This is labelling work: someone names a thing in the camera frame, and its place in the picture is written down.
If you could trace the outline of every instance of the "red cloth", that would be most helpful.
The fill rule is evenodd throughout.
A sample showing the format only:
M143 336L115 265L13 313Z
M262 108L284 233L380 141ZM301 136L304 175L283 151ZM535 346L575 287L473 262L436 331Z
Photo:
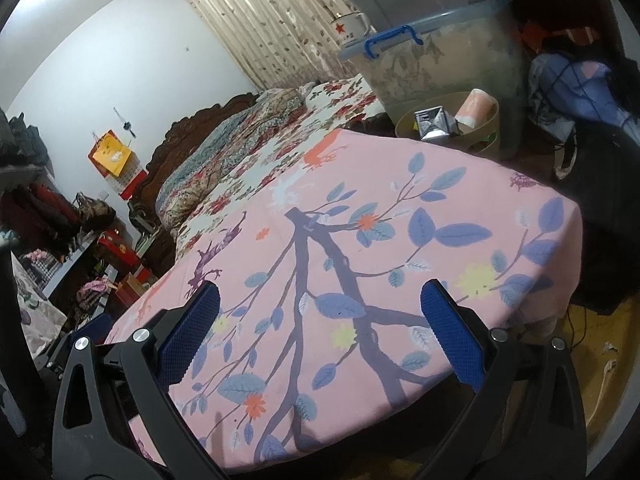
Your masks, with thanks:
M0 207L4 224L18 233L20 242L28 251L44 249L55 255L68 253L66 243L29 204L18 205L13 194L6 192L2 195Z
M80 230L80 217L78 216L75 208L66 200L66 198L42 184L31 184L30 188L31 192L37 199L56 208L66 216L71 225L78 226L78 230Z

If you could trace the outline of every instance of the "curtain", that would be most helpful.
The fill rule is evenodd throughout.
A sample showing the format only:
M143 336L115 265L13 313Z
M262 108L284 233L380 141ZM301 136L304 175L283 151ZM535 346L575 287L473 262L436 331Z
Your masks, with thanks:
M354 11L346 0L188 0L254 84L292 88L349 78L331 22Z

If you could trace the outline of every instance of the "pink bedsheet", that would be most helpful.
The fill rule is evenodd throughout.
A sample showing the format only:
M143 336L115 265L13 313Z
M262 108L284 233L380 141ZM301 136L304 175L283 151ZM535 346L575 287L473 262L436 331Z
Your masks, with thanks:
M512 170L345 130L309 153L334 157L306 156L229 215L110 335L216 282L221 314L170 395L227 470L327 446L445 377L420 313L426 280L489 327L562 316L578 282L577 206Z

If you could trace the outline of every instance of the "bag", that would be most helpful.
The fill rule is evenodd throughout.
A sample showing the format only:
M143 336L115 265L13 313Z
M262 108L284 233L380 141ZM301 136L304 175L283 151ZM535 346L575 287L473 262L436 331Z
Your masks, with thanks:
M96 200L82 193L76 194L80 221L85 232L103 231L116 218L116 210L104 200Z

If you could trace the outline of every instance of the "carved wooden headboard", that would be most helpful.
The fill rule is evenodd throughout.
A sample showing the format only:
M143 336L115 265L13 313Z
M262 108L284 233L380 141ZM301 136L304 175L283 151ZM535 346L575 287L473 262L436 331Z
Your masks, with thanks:
M156 199L164 181L180 166L222 121L255 104L257 95L242 94L226 105L219 104L200 110L172 124L164 142L154 151L146 165L148 175L138 184L129 201L131 214L139 214L152 225L160 226L156 214Z

